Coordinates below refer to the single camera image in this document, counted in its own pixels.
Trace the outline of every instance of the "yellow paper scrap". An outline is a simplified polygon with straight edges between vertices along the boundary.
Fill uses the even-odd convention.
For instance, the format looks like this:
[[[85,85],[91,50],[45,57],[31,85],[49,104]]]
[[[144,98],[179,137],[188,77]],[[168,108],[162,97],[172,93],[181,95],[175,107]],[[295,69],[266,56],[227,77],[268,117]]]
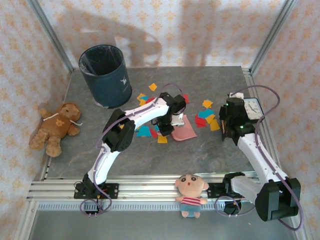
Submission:
[[[141,97],[145,97],[146,95],[145,94],[143,94],[143,93],[140,93],[140,95],[136,98],[136,99],[138,99],[139,101],[141,101]]]
[[[140,106],[143,106],[143,105],[145,105],[145,104],[146,104],[146,100],[141,99],[139,105],[140,105]]]
[[[216,130],[219,130],[220,129],[220,126],[217,122],[217,119],[213,119],[211,122],[210,122],[210,129],[211,131],[216,131]]]
[[[207,116],[205,120],[208,124],[210,124],[214,118],[215,118],[215,115],[211,114],[210,116]]]
[[[157,85],[155,83],[152,83],[150,86],[149,86],[150,90],[151,91],[155,91],[157,89]]]
[[[167,144],[168,139],[166,136],[159,135],[158,136],[158,144]]]
[[[210,100],[204,100],[203,103],[202,103],[202,106],[204,106],[206,109],[209,109],[211,108],[211,105],[213,104],[212,101]]]

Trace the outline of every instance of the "striped shirt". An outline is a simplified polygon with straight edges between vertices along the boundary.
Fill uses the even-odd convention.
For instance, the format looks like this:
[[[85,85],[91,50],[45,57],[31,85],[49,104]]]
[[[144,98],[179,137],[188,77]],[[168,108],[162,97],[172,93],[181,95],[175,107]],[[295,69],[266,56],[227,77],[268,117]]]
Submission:
[[[200,197],[183,197],[181,204],[191,205],[191,206],[200,206]]]

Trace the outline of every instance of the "clock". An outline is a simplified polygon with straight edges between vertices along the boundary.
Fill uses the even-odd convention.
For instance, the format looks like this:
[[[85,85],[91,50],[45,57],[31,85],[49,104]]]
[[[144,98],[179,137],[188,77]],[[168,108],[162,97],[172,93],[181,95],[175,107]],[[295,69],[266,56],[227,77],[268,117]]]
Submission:
[[[264,114],[258,99],[255,97],[251,97],[244,98],[243,101],[249,121],[254,124],[257,123]]]

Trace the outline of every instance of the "dark blue trash can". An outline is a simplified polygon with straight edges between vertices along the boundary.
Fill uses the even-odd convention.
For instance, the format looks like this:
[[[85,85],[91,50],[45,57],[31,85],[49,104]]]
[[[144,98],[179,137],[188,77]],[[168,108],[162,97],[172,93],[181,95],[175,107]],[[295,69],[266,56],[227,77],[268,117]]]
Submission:
[[[132,95],[125,58],[112,45],[87,49],[79,59],[79,68],[95,102],[104,108],[118,108]]]

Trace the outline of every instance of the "brown teddy bear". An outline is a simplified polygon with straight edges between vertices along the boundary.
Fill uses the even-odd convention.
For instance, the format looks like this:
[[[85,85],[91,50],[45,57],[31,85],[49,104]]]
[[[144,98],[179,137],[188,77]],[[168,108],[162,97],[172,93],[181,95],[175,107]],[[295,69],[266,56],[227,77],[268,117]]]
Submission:
[[[175,198],[177,202],[181,202],[181,215],[186,217],[200,217],[201,204],[206,204],[207,199],[200,198],[201,192],[209,188],[203,178],[197,175],[182,175],[175,181],[175,186],[183,196]]]
[[[60,141],[67,134],[75,136],[80,129],[75,123],[80,118],[81,112],[78,106],[72,102],[62,104],[53,114],[45,108],[41,108],[39,113],[44,118],[37,134],[29,143],[29,147],[33,150],[41,150],[45,143],[47,146],[45,152],[50,157],[57,157],[61,154]]]

